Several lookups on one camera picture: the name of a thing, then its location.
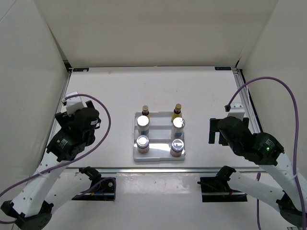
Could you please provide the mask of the aluminium rail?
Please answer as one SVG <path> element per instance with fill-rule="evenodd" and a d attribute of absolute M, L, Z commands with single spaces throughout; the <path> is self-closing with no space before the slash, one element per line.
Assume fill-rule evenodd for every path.
<path fill-rule="evenodd" d="M 217 173 L 221 169 L 221 167 L 211 167 L 211 168 L 203 168 L 203 167 L 188 167 L 188 168 L 165 168 L 165 167 L 156 167 L 156 168 L 102 168 L 96 167 L 99 173 L 107 174 L 107 173 Z M 259 167 L 237 167 L 236 171 L 241 173 L 266 173 L 265 170 Z M 66 173 L 77 173 L 79 172 L 78 167 L 68 167 L 64 170 Z"/>
<path fill-rule="evenodd" d="M 243 75 L 239 69 L 233 68 L 233 75 L 235 78 L 237 88 L 241 87 L 244 84 Z M 257 122 L 256 114 L 252 107 L 252 101 L 249 95 L 248 88 L 243 88 L 238 94 L 245 110 L 245 116 L 249 118 L 249 129 L 252 133 L 259 133 L 260 126 Z"/>

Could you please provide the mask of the white plastic organizer tray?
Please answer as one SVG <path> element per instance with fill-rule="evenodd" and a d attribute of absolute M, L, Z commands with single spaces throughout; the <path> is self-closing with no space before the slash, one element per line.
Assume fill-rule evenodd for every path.
<path fill-rule="evenodd" d="M 174 157 L 171 155 L 171 138 L 172 130 L 172 112 L 152 112 L 149 113 L 149 150 L 147 153 L 140 153 L 137 149 L 137 138 L 139 137 L 137 118 L 141 116 L 141 112 L 134 115 L 134 144 L 133 159 L 135 162 L 143 162 L 150 164 L 153 162 L 176 162 L 185 160 L 185 150 L 181 156 Z"/>

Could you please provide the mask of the aluminium front rail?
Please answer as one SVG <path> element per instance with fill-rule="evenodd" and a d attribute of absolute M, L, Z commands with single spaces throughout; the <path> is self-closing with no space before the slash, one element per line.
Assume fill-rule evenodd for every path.
<path fill-rule="evenodd" d="M 96 167 L 99 173 L 107 174 L 107 173 L 217 173 L 221 169 L 221 167 L 211 167 L 211 168 L 203 168 L 203 167 L 188 167 L 188 168 L 165 168 L 165 167 L 156 167 L 156 168 L 102 168 Z M 241 173 L 266 173 L 265 170 L 259 167 L 237 167 L 236 171 Z M 64 170 L 66 173 L 77 173 L 79 172 L 78 167 L 68 167 Z"/>

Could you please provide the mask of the yellow label sauce bottle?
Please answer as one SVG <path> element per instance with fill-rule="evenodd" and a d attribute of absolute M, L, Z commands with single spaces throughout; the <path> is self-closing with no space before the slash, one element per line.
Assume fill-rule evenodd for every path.
<path fill-rule="evenodd" d="M 182 113 L 181 113 L 181 108 L 182 105 L 181 104 L 176 104 L 173 113 L 172 113 L 172 117 L 171 117 L 171 122 L 173 123 L 174 119 L 177 117 L 182 117 Z"/>
<path fill-rule="evenodd" d="M 143 116 L 146 116 L 146 117 L 149 117 L 149 108 L 148 108 L 147 105 L 144 105 L 144 106 L 142 107 L 142 115 L 143 115 Z"/>

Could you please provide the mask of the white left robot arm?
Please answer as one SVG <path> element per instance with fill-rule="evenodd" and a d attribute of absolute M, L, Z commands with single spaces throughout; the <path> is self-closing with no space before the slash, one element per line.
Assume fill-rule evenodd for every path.
<path fill-rule="evenodd" d="M 55 204 L 47 195 L 66 167 L 95 141 L 101 119 L 92 101 L 66 102 L 66 111 L 55 114 L 60 130 L 47 145 L 35 174 L 23 180 L 26 187 L 14 199 L 5 201 L 1 210 L 15 219 L 22 230 L 41 230 L 51 220 Z"/>

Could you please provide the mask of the white lid spice jar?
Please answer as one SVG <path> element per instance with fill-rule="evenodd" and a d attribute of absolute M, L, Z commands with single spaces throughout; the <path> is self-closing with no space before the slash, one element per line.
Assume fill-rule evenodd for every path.
<path fill-rule="evenodd" d="M 137 150 L 139 153 L 147 153 L 149 151 L 149 139 L 147 136 L 139 136 L 136 140 Z"/>
<path fill-rule="evenodd" d="M 183 150 L 184 142 L 181 139 L 174 139 L 171 144 L 170 154 L 173 157 L 181 157 Z"/>

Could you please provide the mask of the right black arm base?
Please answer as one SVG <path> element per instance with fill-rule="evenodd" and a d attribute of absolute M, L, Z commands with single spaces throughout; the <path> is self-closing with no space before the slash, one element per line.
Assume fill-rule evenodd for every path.
<path fill-rule="evenodd" d="M 228 183 L 216 177 L 201 177 L 197 184 L 201 188 L 203 203 L 247 202 L 247 194 L 233 190 Z"/>

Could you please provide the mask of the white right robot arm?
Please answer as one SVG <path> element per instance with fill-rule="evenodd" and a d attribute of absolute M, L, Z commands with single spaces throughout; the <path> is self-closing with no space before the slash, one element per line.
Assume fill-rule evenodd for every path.
<path fill-rule="evenodd" d="M 305 229 L 307 181 L 300 173 L 293 171 L 294 162 L 289 159 L 280 142 L 268 133 L 251 133 L 247 118 L 212 118 L 210 144 L 215 142 L 217 132 L 223 138 L 221 145 L 229 146 L 235 155 L 259 166 L 279 185 L 273 187 L 253 181 L 234 168 L 223 166 L 214 177 L 217 189 L 246 193 L 274 208 L 290 224 Z"/>

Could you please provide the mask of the aluminium right rail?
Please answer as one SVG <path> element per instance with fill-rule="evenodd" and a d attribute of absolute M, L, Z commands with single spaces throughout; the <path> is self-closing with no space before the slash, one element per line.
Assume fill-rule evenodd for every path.
<path fill-rule="evenodd" d="M 237 88 L 241 87 L 244 84 L 243 75 L 239 69 L 233 68 L 233 75 L 235 78 Z M 259 133 L 260 126 L 257 122 L 256 114 L 252 107 L 252 101 L 249 95 L 248 88 L 243 88 L 238 94 L 245 110 L 245 116 L 249 118 L 249 129 L 252 133 Z"/>

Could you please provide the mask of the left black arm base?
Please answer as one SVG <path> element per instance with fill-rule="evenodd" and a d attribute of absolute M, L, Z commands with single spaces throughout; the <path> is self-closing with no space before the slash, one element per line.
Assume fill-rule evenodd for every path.
<path fill-rule="evenodd" d="M 74 201 L 115 201 L 116 178 L 102 177 L 96 184 L 72 198 Z"/>

